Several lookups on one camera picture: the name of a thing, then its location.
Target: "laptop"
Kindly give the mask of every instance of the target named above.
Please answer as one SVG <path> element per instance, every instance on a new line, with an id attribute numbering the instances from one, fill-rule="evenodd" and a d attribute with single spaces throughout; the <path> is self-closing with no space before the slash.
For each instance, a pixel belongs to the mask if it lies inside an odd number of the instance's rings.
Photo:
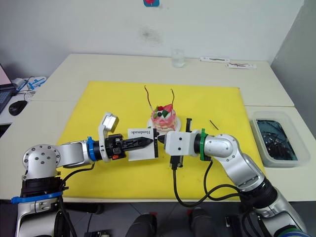
<path id="1" fill-rule="evenodd" d="M 5 108 L 16 89 L 0 65 L 0 113 Z"/>

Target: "yellow paper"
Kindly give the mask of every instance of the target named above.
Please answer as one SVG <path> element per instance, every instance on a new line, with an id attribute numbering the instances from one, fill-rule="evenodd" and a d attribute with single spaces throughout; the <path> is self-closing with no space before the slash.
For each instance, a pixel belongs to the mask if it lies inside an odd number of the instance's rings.
<path id="1" fill-rule="evenodd" d="M 91 81 L 78 101 L 59 145 L 92 136 L 98 138 L 98 125 L 106 111 L 119 117 L 115 130 L 127 139 L 128 128 L 145 128 L 151 110 L 144 83 Z M 181 131 L 185 131 L 186 118 L 192 118 L 192 130 L 205 128 L 211 135 L 227 133 L 236 137 L 241 150 L 248 154 L 263 170 L 239 88 L 212 86 L 185 86 L 146 84 L 150 102 L 156 106 L 171 103 L 175 94 L 174 110 L 180 118 Z M 78 173 L 67 181 L 66 197 L 107 199 L 175 199 L 170 156 L 158 143 L 159 158 L 128 161 L 127 158 L 105 163 L 98 161 L 92 171 Z M 177 170 L 178 193 L 182 199 L 200 199 L 204 196 L 203 176 L 209 162 L 199 157 L 184 157 L 183 168 Z M 62 178 L 74 169 L 60 168 Z M 232 184 L 220 163 L 214 164 L 207 178 L 211 188 L 219 184 Z M 229 188 L 216 191 L 218 197 L 235 192 Z"/>

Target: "laptop screen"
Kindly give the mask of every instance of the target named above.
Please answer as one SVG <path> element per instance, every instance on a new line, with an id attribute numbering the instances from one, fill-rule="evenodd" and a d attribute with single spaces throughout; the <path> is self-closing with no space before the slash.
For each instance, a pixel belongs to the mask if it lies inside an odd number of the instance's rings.
<path id="1" fill-rule="evenodd" d="M 0 86 L 6 85 L 6 84 L 11 84 L 11 81 L 8 78 L 8 76 L 5 74 L 2 66 L 0 65 Z"/>

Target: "computer mouse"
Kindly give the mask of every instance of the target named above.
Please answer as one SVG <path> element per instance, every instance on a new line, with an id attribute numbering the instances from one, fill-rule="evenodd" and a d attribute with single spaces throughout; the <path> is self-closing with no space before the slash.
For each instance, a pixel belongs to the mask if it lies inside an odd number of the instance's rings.
<path id="1" fill-rule="evenodd" d="M 24 109 L 28 102 L 25 100 L 19 100 L 9 106 L 9 113 L 13 116 L 17 116 Z"/>

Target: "clear plastic container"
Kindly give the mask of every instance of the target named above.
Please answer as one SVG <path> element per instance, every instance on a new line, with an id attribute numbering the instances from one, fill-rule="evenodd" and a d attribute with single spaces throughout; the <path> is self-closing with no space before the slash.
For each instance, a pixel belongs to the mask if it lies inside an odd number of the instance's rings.
<path id="1" fill-rule="evenodd" d="M 260 111 L 250 121 L 266 167 L 295 167 L 311 158 L 291 118 L 284 112 Z"/>

